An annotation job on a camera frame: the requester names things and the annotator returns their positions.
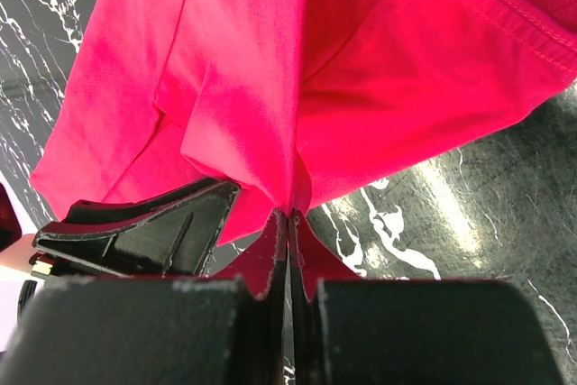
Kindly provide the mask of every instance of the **black marble surface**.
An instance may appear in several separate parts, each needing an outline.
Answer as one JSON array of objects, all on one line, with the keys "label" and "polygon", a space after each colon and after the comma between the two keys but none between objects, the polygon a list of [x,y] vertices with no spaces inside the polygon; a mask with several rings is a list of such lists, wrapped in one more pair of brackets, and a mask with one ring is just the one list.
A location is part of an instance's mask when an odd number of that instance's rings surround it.
[{"label": "black marble surface", "polygon": [[[51,212],[27,179],[95,1],[0,0],[0,171],[38,226]],[[577,384],[576,168],[573,88],[520,125],[333,200],[308,219],[366,277],[514,284],[536,309],[567,383]],[[250,241],[219,249],[211,271]],[[287,383],[293,372],[287,364]]]}]

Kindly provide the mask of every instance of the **table surface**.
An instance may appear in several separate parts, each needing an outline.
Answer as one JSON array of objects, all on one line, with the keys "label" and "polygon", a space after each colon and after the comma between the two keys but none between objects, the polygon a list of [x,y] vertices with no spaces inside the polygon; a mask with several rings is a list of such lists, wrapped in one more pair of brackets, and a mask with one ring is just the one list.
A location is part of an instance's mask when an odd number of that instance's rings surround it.
[{"label": "table surface", "polygon": [[[27,179],[95,1],[0,0],[0,170],[36,226],[52,214]],[[512,283],[536,309],[567,382],[577,384],[575,167],[574,87],[519,125],[333,200],[308,219],[362,276]],[[248,242],[219,249],[213,267]]]}]

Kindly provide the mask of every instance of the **pink t-shirt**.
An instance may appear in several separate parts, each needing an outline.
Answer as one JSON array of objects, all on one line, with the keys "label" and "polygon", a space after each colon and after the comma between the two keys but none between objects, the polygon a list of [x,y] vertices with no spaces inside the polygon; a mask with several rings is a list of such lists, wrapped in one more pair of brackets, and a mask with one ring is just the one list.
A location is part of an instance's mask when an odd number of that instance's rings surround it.
[{"label": "pink t-shirt", "polygon": [[233,179],[231,241],[562,92],[576,2],[97,0],[32,185],[63,217]]}]

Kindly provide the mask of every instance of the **stitched seam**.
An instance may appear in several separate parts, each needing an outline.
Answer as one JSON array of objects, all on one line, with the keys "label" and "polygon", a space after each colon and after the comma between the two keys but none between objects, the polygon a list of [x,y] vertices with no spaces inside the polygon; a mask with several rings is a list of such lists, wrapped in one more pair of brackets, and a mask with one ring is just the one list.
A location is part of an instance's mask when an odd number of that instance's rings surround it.
[{"label": "stitched seam", "polygon": [[525,17],[526,20],[528,20],[529,22],[534,24],[541,32],[544,32],[550,38],[561,43],[562,45],[564,45],[568,48],[571,48],[572,51],[577,52],[577,46],[575,46],[571,41],[568,41],[564,37],[562,37],[561,35],[554,33],[551,29],[549,29],[547,27],[546,24],[537,20],[533,15],[531,15],[531,13],[527,12],[521,6],[517,5],[512,0],[502,0],[502,1],[505,2],[507,5],[511,6],[518,13],[520,13],[523,17]]},{"label": "stitched seam", "polygon": [[486,15],[480,8],[472,5],[471,3],[467,2],[467,0],[460,0],[461,2],[463,2],[465,5],[469,6],[475,13],[477,13],[478,15],[480,15],[482,18],[484,18],[486,21],[488,21],[489,23],[495,25],[496,27],[498,27],[499,29],[501,29],[504,33],[506,33],[509,36],[512,36],[513,39],[515,39],[516,41],[520,42],[521,44],[525,45],[526,47],[528,47],[532,52],[535,53],[535,55],[543,60],[546,60],[547,62],[555,65],[557,68],[562,69],[564,71],[566,71],[566,74],[568,75],[569,73],[577,73],[577,69],[571,69],[566,67],[564,64],[562,64],[561,62],[556,61],[553,58],[550,58],[549,56],[545,55],[544,53],[542,53],[541,51],[539,51],[538,49],[536,49],[535,47],[533,47],[532,45],[530,45],[529,43],[527,43],[526,41],[521,40],[518,36],[516,36],[515,33],[508,31],[505,27],[503,27],[502,25],[500,25],[496,20],[490,18],[488,15]]},{"label": "stitched seam", "polygon": [[344,39],[341,46],[333,53],[333,55],[331,57],[329,57],[325,62],[323,62],[323,64],[320,67],[318,67],[316,69],[316,71],[309,74],[307,78],[304,78],[303,81],[300,83],[300,86],[304,86],[306,83],[308,83],[310,80],[312,80],[323,69],[327,68],[333,62],[333,60],[335,60],[343,52],[343,50],[347,47],[347,45],[349,45],[349,42],[351,42],[351,40],[356,36],[356,34],[359,32],[359,30],[364,25],[364,23],[367,21],[367,17],[369,15],[371,15],[372,11],[375,9],[375,7],[377,7],[377,5],[380,5],[380,2],[382,2],[382,0],[377,0],[374,3],[374,5],[372,5],[371,8],[369,8],[369,11],[367,12],[367,14],[363,16],[362,20],[359,21],[359,24],[353,29],[353,31],[349,34],[349,36],[347,36]]}]

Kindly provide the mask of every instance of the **fabric fold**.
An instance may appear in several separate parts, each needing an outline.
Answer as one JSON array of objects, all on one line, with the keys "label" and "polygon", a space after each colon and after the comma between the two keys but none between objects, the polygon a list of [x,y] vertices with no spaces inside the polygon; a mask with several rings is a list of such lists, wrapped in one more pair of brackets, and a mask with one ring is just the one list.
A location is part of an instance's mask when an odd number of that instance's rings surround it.
[{"label": "fabric fold", "polygon": [[574,5],[98,0],[32,184],[63,216],[232,179],[229,242],[522,120],[577,77]]}]

